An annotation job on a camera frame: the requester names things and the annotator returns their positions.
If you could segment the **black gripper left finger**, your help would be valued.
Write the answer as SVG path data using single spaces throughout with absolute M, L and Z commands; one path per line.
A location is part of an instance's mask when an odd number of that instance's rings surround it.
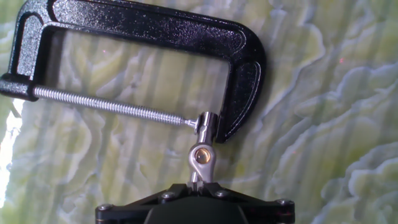
M 127 205 L 105 203 L 95 208 L 96 224 L 144 223 L 150 211 L 158 205 L 192 196 L 197 184 L 173 184 L 170 188 Z

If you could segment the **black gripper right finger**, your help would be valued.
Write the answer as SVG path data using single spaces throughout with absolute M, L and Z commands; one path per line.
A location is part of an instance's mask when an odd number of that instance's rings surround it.
M 224 188 L 216 182 L 200 182 L 198 193 L 202 197 L 236 205 L 249 223 L 295 223 L 295 204 L 289 199 L 264 201 Z

